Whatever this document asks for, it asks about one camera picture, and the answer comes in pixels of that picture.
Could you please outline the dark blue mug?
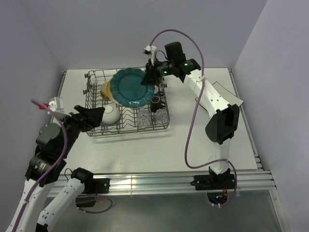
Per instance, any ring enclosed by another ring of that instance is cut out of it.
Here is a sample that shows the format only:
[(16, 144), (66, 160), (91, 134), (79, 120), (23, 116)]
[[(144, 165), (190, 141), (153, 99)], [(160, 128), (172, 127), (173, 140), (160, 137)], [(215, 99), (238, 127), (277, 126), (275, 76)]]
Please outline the dark blue mug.
[(161, 92), (161, 90), (159, 89), (159, 87), (158, 87), (158, 86), (155, 86), (154, 88), (155, 88), (155, 89), (154, 89), (154, 95), (155, 95), (155, 96), (158, 96), (158, 97), (161, 97), (161, 96), (162, 96), (162, 92)]

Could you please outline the white bowl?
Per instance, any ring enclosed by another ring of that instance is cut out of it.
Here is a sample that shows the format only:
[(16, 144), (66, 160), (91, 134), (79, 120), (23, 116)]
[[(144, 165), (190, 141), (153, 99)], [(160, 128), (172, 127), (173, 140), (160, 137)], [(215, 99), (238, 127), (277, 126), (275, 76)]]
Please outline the white bowl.
[(120, 119), (120, 111), (115, 104), (107, 104), (102, 117), (102, 124), (112, 125)]

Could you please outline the teal scalloped plate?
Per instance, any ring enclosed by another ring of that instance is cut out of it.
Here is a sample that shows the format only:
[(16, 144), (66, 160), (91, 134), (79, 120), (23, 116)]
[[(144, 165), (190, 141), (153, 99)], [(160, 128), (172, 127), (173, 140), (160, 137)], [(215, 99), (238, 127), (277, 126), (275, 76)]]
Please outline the teal scalloped plate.
[(145, 72), (139, 68), (119, 70), (110, 80), (110, 92), (113, 99), (128, 108), (140, 108), (147, 105), (155, 95), (155, 87), (141, 84)]

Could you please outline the brown mug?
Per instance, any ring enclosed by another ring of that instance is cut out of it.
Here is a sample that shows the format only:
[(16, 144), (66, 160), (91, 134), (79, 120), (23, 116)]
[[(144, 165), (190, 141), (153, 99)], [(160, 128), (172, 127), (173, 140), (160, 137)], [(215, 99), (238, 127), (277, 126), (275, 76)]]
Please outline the brown mug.
[(166, 107), (166, 104), (158, 97), (154, 96), (150, 102), (150, 110), (151, 112), (156, 112), (159, 109), (163, 109)]

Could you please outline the cream yellow plate leaf motif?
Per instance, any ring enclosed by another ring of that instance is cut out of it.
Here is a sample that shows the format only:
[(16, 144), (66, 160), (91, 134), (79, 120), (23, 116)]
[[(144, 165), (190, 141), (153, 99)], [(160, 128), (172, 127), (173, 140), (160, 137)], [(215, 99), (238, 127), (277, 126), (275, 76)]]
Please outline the cream yellow plate leaf motif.
[(112, 79), (110, 79), (108, 82), (107, 82), (107, 85), (106, 85), (106, 91), (107, 91), (107, 96), (108, 98), (114, 102), (115, 104), (119, 104), (119, 102), (113, 97), (112, 95), (112, 92), (111, 92), (111, 81)]

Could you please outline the cream bowl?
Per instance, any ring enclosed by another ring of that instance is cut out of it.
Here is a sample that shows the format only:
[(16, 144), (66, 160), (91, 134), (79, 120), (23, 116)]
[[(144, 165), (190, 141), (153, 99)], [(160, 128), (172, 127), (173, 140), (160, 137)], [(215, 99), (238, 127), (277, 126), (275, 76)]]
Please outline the cream bowl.
[(103, 99), (108, 99), (108, 92), (107, 92), (107, 86), (108, 86), (108, 82), (105, 82), (104, 84), (102, 84), (101, 88), (100, 88), (100, 94), (101, 94), (101, 97)]

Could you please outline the clear drinking glass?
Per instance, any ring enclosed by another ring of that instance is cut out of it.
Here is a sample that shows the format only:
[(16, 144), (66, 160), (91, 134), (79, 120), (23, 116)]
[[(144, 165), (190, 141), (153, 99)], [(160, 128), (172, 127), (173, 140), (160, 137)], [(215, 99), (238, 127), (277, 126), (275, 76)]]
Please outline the clear drinking glass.
[(156, 124), (166, 124), (168, 122), (168, 118), (164, 109), (158, 109), (154, 117)]

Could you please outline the clear glass mug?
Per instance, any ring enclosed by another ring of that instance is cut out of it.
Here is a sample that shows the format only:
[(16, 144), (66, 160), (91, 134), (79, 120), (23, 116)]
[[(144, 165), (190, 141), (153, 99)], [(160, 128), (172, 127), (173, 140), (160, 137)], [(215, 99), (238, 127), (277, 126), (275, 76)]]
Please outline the clear glass mug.
[(151, 115), (146, 110), (141, 110), (137, 114), (138, 128), (148, 128), (152, 125)]

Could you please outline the white square plate black rim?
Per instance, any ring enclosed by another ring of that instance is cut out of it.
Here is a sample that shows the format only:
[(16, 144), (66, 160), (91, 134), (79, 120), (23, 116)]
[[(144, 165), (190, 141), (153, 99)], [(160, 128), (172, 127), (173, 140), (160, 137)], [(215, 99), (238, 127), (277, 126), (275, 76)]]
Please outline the white square plate black rim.
[[(213, 86), (213, 88), (219, 93), (219, 95), (224, 98), (226, 101), (228, 101), (231, 105), (234, 105), (236, 104), (238, 107), (240, 107), (244, 101), (240, 98), (238, 98), (236, 95), (234, 95), (233, 93), (231, 93), (230, 91), (228, 91), (226, 88), (224, 88), (220, 83), (218, 83), (217, 81), (214, 82), (213, 84), (211, 84)], [(202, 83), (198, 83), (197, 85), (198, 87), (201, 87), (202, 86)], [(199, 104), (205, 108), (206, 110), (206, 105), (203, 103), (203, 100), (201, 99)]]

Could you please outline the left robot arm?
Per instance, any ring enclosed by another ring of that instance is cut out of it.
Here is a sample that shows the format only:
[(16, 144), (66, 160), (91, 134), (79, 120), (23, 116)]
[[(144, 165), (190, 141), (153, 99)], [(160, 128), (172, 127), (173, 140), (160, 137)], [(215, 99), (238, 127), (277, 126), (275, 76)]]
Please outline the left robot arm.
[(36, 139), (35, 155), (29, 162), (23, 194), (7, 228), (9, 232), (52, 231), (75, 198), (82, 193), (89, 193), (94, 187), (93, 173), (77, 168), (60, 193), (44, 206), (79, 134), (98, 127), (105, 109), (86, 109), (77, 105), (74, 107), (76, 114), (66, 114), (55, 103), (46, 105), (35, 100), (32, 102), (47, 110), (58, 122), (43, 126)]

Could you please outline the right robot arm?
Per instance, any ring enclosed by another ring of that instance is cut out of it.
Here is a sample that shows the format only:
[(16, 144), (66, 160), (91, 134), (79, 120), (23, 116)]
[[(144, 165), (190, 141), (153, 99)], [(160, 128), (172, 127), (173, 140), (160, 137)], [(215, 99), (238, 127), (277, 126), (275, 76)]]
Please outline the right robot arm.
[(192, 73), (195, 70), (203, 71), (203, 68), (193, 58), (186, 58), (180, 42), (165, 45), (165, 50), (165, 61), (159, 61), (157, 48), (153, 45), (145, 47), (144, 53), (150, 58), (146, 63), (142, 85), (156, 85), (164, 76), (174, 75), (196, 94), (198, 102), (209, 114), (205, 132), (214, 145), (214, 160), (207, 165), (209, 174), (204, 186), (208, 189), (236, 188), (237, 175), (231, 173), (235, 168), (229, 161), (229, 151), (238, 128), (239, 107), (226, 100), (206, 77)]

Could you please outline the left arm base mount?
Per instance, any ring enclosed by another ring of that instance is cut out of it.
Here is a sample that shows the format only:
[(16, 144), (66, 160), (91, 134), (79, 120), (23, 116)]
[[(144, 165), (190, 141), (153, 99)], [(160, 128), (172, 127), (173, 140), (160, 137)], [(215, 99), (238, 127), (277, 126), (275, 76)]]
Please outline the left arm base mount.
[(86, 197), (86, 195), (100, 195), (107, 194), (109, 192), (110, 179), (109, 178), (95, 178), (90, 187), (79, 195), (76, 200), (76, 206), (80, 208), (92, 208), (97, 203), (96, 198)]

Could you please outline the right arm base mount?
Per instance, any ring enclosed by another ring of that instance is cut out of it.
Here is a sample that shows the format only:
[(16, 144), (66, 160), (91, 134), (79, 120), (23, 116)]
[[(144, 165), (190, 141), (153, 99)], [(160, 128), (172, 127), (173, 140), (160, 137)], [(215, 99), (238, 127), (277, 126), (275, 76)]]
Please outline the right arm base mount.
[(206, 191), (211, 204), (223, 205), (229, 200), (229, 190), (236, 193), (237, 179), (233, 174), (228, 174), (227, 177), (218, 177), (215, 174), (195, 175), (190, 185), (194, 186), (196, 191)]

